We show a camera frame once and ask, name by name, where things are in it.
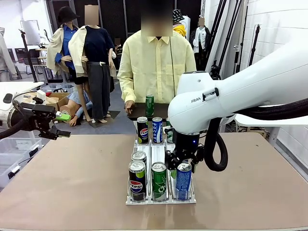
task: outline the gray pants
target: gray pants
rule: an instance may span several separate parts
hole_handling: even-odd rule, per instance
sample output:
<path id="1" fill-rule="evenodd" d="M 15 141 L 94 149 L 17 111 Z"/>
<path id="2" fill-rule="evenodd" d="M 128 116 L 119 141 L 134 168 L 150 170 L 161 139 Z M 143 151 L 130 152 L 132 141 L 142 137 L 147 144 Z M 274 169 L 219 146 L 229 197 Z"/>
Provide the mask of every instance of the gray pants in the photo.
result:
<path id="1" fill-rule="evenodd" d="M 90 92 L 92 96 L 92 116 L 95 120 L 107 115 L 110 103 L 110 70 L 106 64 L 87 63 Z"/>

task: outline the pepsi logo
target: pepsi logo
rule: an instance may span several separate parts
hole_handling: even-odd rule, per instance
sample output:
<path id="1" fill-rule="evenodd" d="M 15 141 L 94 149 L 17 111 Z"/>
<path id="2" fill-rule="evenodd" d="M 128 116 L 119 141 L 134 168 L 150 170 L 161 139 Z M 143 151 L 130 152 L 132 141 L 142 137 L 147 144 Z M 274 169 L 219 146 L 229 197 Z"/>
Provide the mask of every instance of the pepsi logo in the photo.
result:
<path id="1" fill-rule="evenodd" d="M 131 180 L 130 187 L 133 193 L 140 193 L 143 185 L 138 181 Z"/>
<path id="2" fill-rule="evenodd" d="M 147 128 L 144 128 L 144 129 L 142 129 L 141 131 L 140 131 L 140 135 L 142 136 L 142 137 L 147 137 L 148 136 L 148 129 Z"/>

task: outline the blue can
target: blue can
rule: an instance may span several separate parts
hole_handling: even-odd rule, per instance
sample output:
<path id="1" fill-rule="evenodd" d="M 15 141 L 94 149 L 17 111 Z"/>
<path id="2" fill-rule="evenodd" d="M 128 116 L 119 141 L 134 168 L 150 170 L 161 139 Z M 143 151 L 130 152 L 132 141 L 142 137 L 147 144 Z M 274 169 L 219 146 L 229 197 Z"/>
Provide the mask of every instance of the blue can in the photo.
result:
<path id="1" fill-rule="evenodd" d="M 180 201 L 189 200 L 189 187 L 192 179 L 192 166 L 183 162 L 177 169 L 176 198 Z"/>
<path id="2" fill-rule="evenodd" d="M 154 143 L 161 143 L 163 141 L 163 119 L 155 117 L 152 119 L 153 125 L 153 141 Z"/>

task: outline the can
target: can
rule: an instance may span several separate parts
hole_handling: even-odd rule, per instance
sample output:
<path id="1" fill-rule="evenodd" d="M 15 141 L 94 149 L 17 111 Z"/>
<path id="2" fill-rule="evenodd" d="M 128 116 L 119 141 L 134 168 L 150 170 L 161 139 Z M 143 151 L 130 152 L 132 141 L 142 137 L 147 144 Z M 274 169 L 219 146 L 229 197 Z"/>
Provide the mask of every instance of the can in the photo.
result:
<path id="1" fill-rule="evenodd" d="M 154 201 L 167 199 L 167 168 L 162 162 L 156 162 L 151 166 L 152 189 Z"/>
<path id="2" fill-rule="evenodd" d="M 146 197 L 145 164 L 142 161 L 132 161 L 128 165 L 130 192 L 133 201 L 141 202 Z"/>
<path id="3" fill-rule="evenodd" d="M 131 160 L 139 160 L 144 162 L 145 164 L 145 179 L 146 179 L 146 184 L 148 184 L 148 175 L 147 175 L 147 164 L 146 164 L 146 153 L 143 151 L 135 151 L 131 154 Z"/>
<path id="4" fill-rule="evenodd" d="M 155 117 L 152 119 L 153 125 L 153 141 L 154 143 L 161 143 L 163 141 L 163 119 Z"/>
<path id="5" fill-rule="evenodd" d="M 149 142 L 148 118 L 139 117 L 137 119 L 138 143 Z"/>
<path id="6" fill-rule="evenodd" d="M 166 124 L 167 124 L 167 126 L 170 126 L 172 128 L 172 125 L 170 123 L 169 118 L 166 119 Z M 172 139 L 173 139 L 173 131 L 169 131 L 167 133 L 167 142 L 168 143 L 173 143 Z"/>
<path id="7" fill-rule="evenodd" d="M 154 96 L 152 94 L 148 94 L 145 97 L 145 116 L 153 116 L 154 115 Z"/>
<path id="8" fill-rule="evenodd" d="M 189 187 L 192 179 L 192 166 L 188 162 L 182 162 L 177 169 L 176 198 L 186 201 L 189 198 Z"/>

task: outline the hand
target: hand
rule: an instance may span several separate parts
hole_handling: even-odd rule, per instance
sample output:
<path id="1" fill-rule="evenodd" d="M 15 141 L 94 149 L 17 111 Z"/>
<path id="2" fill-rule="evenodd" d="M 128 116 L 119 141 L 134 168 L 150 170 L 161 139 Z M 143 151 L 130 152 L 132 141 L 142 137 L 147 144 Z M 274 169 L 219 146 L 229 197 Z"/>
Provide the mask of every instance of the hand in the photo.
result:
<path id="1" fill-rule="evenodd" d="M 82 61 L 83 63 L 86 63 L 86 62 L 89 61 L 89 60 L 88 60 L 88 58 L 87 58 L 86 56 L 82 56 L 82 57 L 81 57 L 81 61 Z"/>
<path id="2" fill-rule="evenodd" d="M 108 59 L 108 61 L 109 61 L 109 67 L 110 67 L 111 69 L 115 69 L 115 64 L 114 64 L 114 62 L 112 61 L 112 59 Z"/>
<path id="3" fill-rule="evenodd" d="M 125 103 L 125 108 L 124 108 L 126 113 L 131 114 L 133 112 L 134 106 L 135 106 L 135 102 L 133 100 L 128 100 Z"/>
<path id="4" fill-rule="evenodd" d="M 72 118 L 71 121 L 69 121 L 69 126 L 71 127 L 76 126 L 77 119 L 78 119 L 77 115 L 74 116 L 74 118 Z"/>
<path id="5" fill-rule="evenodd" d="M 66 56 L 63 56 L 61 60 L 64 62 L 71 62 L 73 59 L 70 55 L 66 55 Z"/>

